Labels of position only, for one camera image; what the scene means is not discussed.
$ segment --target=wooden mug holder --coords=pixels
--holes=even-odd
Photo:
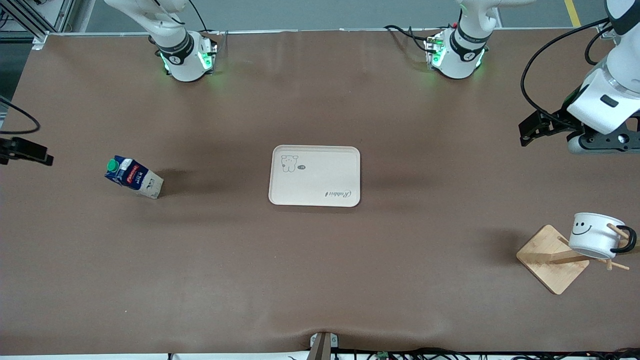
[[[620,235],[620,247],[625,246],[628,235],[612,224],[607,226]],[[612,270],[614,267],[629,270],[628,266],[614,263],[611,259],[595,259],[580,255],[569,248],[568,244],[569,241],[558,230],[551,225],[545,225],[518,251],[516,257],[549,291],[556,295],[562,294],[571,285],[587,268],[589,260],[605,263],[607,270]],[[635,248],[618,256],[639,251],[640,248]]]

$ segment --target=yellow tape stripe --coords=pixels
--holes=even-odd
[[[573,0],[564,0],[564,5],[566,6],[566,12],[569,13],[569,18],[571,19],[571,25],[574,28],[582,26],[580,23],[580,18],[578,18],[578,12],[575,11],[575,5],[573,4]]]

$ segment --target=gray floor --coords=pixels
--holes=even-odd
[[[91,8],[92,0],[81,1]],[[207,27],[217,30],[338,29],[402,27],[434,28],[454,22],[454,0],[193,0]],[[604,0],[574,0],[582,24],[605,17]],[[86,32],[126,33],[143,29],[128,16],[95,0]],[[520,8],[500,10],[507,28],[570,27],[564,0],[538,0]],[[202,26],[188,5],[180,18],[192,30]],[[80,24],[83,19],[75,19]],[[29,45],[0,44],[0,94],[11,98],[26,63]]]

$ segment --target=black mug handle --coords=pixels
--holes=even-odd
[[[620,248],[617,248],[617,249],[613,248],[613,249],[611,249],[611,252],[613,252],[614,254],[621,254],[623,252],[630,252],[636,246],[636,238],[637,238],[636,231],[633,230],[632,228],[630,228],[629,226],[626,226],[626,225],[617,225],[616,227],[618,229],[620,229],[620,230],[627,230],[629,232],[629,243],[625,247],[620,247]]]

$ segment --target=green cap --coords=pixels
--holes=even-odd
[[[114,172],[118,170],[118,167],[120,167],[120,164],[115,159],[109,160],[109,163],[107,164],[108,171]]]

